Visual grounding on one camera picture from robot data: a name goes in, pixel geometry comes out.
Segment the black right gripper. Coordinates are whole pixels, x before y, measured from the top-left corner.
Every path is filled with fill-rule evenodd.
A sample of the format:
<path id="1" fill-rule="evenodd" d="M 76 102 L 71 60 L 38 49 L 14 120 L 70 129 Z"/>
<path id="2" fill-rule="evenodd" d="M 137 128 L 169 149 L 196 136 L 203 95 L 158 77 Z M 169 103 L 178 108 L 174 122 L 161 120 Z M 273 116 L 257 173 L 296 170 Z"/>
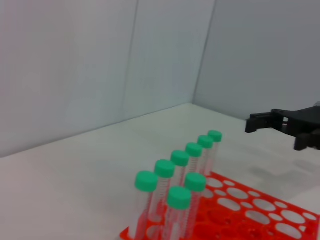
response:
<path id="1" fill-rule="evenodd" d="M 246 120 L 245 132 L 251 134 L 260 129 L 274 128 L 296 137 L 293 149 L 320 149 L 320 107 L 301 110 L 272 109 L 271 112 L 251 114 Z"/>

